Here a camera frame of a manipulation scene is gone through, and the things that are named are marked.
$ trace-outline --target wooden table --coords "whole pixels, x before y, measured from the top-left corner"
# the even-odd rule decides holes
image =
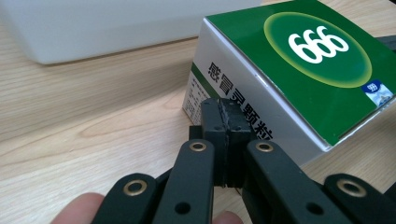
[[[396,35],[388,0],[323,2],[373,36]],[[0,26],[0,223],[48,223],[81,193],[172,167],[191,124],[181,104],[196,43],[40,65]],[[392,105],[304,170],[318,182],[356,175],[385,191],[396,181],[395,146]],[[234,189],[215,193],[214,215],[231,210],[249,223]]]

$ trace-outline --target green and white box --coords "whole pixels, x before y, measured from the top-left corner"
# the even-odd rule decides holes
[[[291,1],[204,19],[183,108],[231,98],[259,138],[302,165],[394,102],[396,55],[318,1]]]

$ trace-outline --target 666 logo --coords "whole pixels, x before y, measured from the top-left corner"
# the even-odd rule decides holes
[[[337,54],[337,51],[345,52],[349,50],[349,45],[346,41],[336,35],[325,35],[323,30],[327,30],[327,28],[324,26],[317,28],[319,39],[311,38],[311,35],[314,34],[312,30],[304,31],[305,44],[297,44],[296,39],[301,37],[297,34],[292,34],[289,36],[289,45],[300,58],[309,63],[321,63],[323,57],[332,58]],[[311,52],[311,56],[306,54],[306,51]]]
[[[346,19],[334,20],[348,29],[351,27],[345,25]],[[357,88],[372,75],[370,58],[361,44],[322,18],[300,12],[278,12],[265,20],[263,30],[269,45],[284,62],[315,81],[338,88]],[[283,76],[289,82],[302,78],[289,66],[283,69]]]

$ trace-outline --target screw hole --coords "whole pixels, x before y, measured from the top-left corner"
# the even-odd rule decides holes
[[[339,179],[337,181],[337,187],[352,197],[362,198],[367,195],[366,189],[352,180]]]
[[[192,151],[204,151],[206,149],[206,145],[204,143],[195,142],[190,144],[190,149]]]
[[[316,203],[308,203],[306,205],[306,209],[315,215],[321,216],[324,214],[323,208],[317,205]]]
[[[274,148],[271,145],[266,144],[266,143],[258,143],[256,145],[256,148],[263,152],[270,152],[270,151],[274,150]]]
[[[175,211],[181,215],[188,214],[190,210],[191,210],[191,206],[189,203],[178,203],[175,206]]]
[[[143,193],[147,187],[148,184],[143,180],[132,180],[124,186],[123,192],[129,196],[136,196]]]

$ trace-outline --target human finger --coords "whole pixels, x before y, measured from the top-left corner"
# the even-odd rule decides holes
[[[51,224],[90,224],[104,198],[98,193],[82,194],[69,203]]]
[[[213,219],[213,224],[244,224],[244,222],[235,213],[226,211]]]

